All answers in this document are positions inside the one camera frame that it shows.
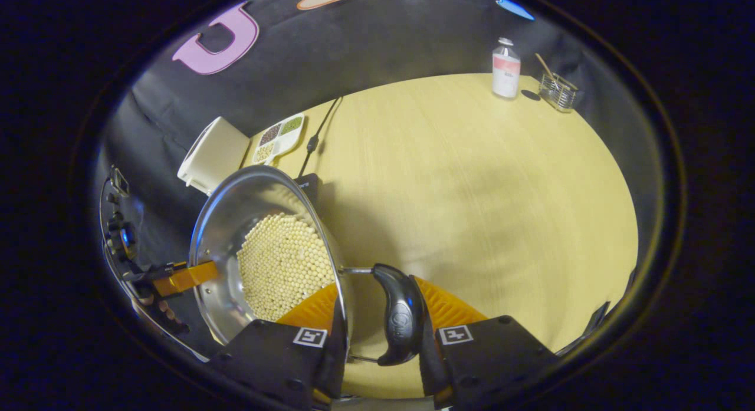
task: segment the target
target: plastic bottle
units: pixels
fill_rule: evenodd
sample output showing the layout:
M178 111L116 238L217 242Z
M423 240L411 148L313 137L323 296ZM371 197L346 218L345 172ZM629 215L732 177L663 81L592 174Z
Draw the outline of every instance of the plastic bottle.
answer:
M514 53L511 40L499 38L501 46L493 50L493 92L506 98L515 98L518 92L518 74L521 61Z

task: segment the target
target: yellow table surface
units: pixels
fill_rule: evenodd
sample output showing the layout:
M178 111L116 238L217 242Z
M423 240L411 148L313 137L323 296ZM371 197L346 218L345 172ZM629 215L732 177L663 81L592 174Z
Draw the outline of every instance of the yellow table surface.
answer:
M523 76L520 89L537 91L537 81ZM297 177L330 105L304 110L299 145L273 166ZM620 299L636 263L634 207L606 145L577 113L521 94L496 97L490 73L343 97L310 172L324 182L319 215L347 265L415 274L487 317L513 316L552 351ZM378 357L385 296L372 277L355 284L351 352ZM343 390L421 397L419 359L349 363Z

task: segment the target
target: stainless steel pot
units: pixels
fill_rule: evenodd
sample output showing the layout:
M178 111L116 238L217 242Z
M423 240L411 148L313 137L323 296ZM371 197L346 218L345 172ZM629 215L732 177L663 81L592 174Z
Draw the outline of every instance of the stainless steel pot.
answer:
M425 303L412 278L396 268L345 268L333 236L317 217L312 203L288 175L270 166L249 166L226 178L213 191L194 227L189 265L213 260L219 277L195 288L197 303L215 339L227 344L255 319L244 299L237 252L245 235L265 216L283 212L317 230L323 239L338 290L336 306L343 319L343 341L348 351L353 315L351 282L356 274L372 274L386 293L385 331L388 351L376 361L388 366L404 363L417 354L424 324Z

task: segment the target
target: metal pot handle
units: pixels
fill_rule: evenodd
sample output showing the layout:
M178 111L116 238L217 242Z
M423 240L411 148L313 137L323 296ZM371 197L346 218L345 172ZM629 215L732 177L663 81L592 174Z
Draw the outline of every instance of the metal pot handle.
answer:
M377 358L377 365L394 366L412 359L421 349L425 323L426 304L417 282L412 276L386 264L344 270L351 274L372 274L385 291L388 351Z

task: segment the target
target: white beads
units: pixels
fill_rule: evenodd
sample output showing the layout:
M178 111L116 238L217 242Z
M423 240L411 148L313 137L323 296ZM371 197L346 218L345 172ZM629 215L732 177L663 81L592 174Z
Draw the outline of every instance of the white beads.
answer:
M245 236L237 258L245 299L263 320L280 319L335 281L316 230L283 213L259 221Z

